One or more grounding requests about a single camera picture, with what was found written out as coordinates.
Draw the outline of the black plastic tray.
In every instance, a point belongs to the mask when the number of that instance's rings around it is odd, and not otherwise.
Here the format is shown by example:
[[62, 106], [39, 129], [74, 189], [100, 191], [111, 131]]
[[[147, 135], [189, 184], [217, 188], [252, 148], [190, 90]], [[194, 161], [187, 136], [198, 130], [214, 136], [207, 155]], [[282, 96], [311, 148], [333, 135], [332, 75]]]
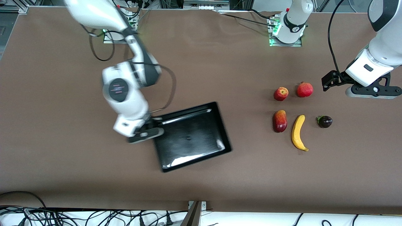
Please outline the black plastic tray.
[[232, 151], [215, 101], [160, 115], [156, 122], [164, 130], [153, 139], [163, 173]]

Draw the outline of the red mango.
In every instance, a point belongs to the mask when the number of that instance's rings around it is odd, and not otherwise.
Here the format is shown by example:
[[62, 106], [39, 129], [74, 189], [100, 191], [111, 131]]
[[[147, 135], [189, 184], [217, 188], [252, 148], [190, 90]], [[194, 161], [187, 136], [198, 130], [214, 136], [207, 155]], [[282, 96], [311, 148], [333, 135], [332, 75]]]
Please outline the red mango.
[[284, 110], [276, 111], [273, 115], [273, 129], [275, 132], [284, 132], [287, 129], [287, 115]]

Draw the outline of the red yellow apple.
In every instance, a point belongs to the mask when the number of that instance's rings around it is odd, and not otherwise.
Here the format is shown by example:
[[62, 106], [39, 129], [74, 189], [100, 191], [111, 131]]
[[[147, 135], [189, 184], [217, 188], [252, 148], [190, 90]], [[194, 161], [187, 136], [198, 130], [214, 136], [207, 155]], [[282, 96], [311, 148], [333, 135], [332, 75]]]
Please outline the red yellow apple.
[[273, 94], [273, 98], [277, 101], [284, 101], [289, 94], [289, 91], [285, 87], [279, 87]]

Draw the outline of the red pomegranate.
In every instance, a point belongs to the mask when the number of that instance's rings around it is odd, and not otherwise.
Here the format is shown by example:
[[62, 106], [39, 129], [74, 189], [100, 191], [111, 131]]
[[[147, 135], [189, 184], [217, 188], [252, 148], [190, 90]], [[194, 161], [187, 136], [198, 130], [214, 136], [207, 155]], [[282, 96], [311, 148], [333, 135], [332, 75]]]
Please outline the red pomegranate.
[[298, 97], [309, 97], [313, 94], [313, 86], [310, 83], [301, 82], [296, 90]]

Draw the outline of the brown table cover sheet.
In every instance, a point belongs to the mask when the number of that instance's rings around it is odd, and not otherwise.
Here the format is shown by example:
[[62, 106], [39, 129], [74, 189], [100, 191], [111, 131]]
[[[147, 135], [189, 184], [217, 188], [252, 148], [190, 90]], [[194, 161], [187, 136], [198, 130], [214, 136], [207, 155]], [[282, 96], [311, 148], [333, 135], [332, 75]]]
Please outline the brown table cover sheet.
[[[162, 114], [216, 101], [232, 151], [163, 173], [152, 140], [130, 144], [101, 72], [131, 57], [116, 46], [101, 62], [63, 7], [18, 16], [0, 60], [0, 193], [29, 191], [48, 207], [402, 214], [402, 96], [322, 91], [333, 69], [330, 14], [312, 14], [302, 47], [271, 47], [264, 26], [203, 10], [151, 10], [139, 35], [177, 78]], [[301, 82], [313, 86], [298, 97]], [[288, 89], [284, 101], [273, 98]], [[273, 115], [284, 110], [277, 133]], [[301, 140], [293, 124], [305, 115]], [[333, 123], [320, 128], [316, 118]]]

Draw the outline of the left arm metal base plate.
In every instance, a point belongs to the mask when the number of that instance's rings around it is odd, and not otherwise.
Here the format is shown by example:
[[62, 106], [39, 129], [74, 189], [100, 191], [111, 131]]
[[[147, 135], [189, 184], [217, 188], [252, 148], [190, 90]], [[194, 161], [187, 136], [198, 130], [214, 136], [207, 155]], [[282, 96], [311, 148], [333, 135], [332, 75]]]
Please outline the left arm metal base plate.
[[278, 17], [269, 17], [267, 19], [267, 23], [269, 25], [274, 25], [275, 27], [268, 26], [269, 33], [269, 44], [274, 47], [302, 47], [302, 38], [299, 39], [295, 43], [283, 43], [276, 36], [273, 35], [273, 32], [280, 27], [280, 19]]

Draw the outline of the grey power strip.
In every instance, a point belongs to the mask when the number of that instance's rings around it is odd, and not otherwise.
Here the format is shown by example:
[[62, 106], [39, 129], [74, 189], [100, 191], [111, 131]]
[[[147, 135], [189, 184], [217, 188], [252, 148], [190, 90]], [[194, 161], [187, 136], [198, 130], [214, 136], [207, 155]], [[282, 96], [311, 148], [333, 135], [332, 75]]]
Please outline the grey power strip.
[[183, 0], [183, 9], [230, 10], [229, 0]]

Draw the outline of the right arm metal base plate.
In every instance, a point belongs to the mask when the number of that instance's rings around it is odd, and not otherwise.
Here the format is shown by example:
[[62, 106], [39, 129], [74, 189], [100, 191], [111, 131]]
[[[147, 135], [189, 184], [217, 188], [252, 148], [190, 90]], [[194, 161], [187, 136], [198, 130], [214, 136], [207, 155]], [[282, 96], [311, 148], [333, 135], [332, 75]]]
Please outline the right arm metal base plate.
[[[134, 31], [137, 31], [139, 23], [139, 14], [136, 14], [135, 12], [131, 12], [125, 9], [122, 9], [122, 12], [123, 14], [125, 14], [125, 17], [128, 20], [132, 29]], [[112, 32], [111, 30], [103, 30], [103, 31], [105, 32], [103, 43], [116, 43], [116, 44], [125, 43], [125, 38], [122, 34]]]

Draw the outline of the dark slanted pole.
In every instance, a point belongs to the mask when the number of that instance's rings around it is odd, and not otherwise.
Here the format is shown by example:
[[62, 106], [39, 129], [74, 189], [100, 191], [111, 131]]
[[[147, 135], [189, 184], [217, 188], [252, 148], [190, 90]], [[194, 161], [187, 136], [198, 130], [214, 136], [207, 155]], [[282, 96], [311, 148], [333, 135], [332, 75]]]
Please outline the dark slanted pole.
[[199, 226], [201, 212], [201, 203], [196, 201], [195, 204], [192, 205], [192, 208], [188, 210], [180, 226]]

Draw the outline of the small dark purple eggplant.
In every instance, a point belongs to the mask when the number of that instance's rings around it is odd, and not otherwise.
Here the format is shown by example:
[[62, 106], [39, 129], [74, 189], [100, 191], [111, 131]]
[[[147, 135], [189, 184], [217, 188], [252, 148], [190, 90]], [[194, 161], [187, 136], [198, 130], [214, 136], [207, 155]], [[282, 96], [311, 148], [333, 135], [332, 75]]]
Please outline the small dark purple eggplant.
[[316, 121], [320, 128], [328, 128], [333, 123], [333, 119], [329, 116], [319, 116]]

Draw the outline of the small metal edge bracket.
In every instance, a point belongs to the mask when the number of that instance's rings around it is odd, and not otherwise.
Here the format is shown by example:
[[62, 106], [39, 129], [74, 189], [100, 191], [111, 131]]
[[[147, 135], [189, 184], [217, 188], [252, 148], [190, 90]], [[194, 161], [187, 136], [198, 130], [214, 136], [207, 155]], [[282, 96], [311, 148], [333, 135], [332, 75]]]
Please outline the small metal edge bracket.
[[[207, 202], [206, 201], [199, 201], [201, 203], [201, 211], [206, 211], [207, 209]], [[195, 201], [188, 202], [188, 210], [192, 208], [192, 205], [195, 204]]]

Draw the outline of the yellow banana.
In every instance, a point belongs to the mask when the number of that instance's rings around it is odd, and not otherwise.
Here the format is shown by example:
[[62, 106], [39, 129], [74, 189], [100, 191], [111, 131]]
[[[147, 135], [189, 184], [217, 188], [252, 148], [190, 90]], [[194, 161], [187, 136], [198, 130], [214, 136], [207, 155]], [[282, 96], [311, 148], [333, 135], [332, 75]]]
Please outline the yellow banana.
[[303, 144], [303, 142], [301, 140], [301, 129], [302, 129], [304, 122], [305, 122], [305, 115], [297, 116], [297, 118], [293, 124], [292, 132], [291, 132], [291, 139], [292, 139], [293, 145], [297, 149], [302, 150], [304, 152], [308, 152], [309, 149]]

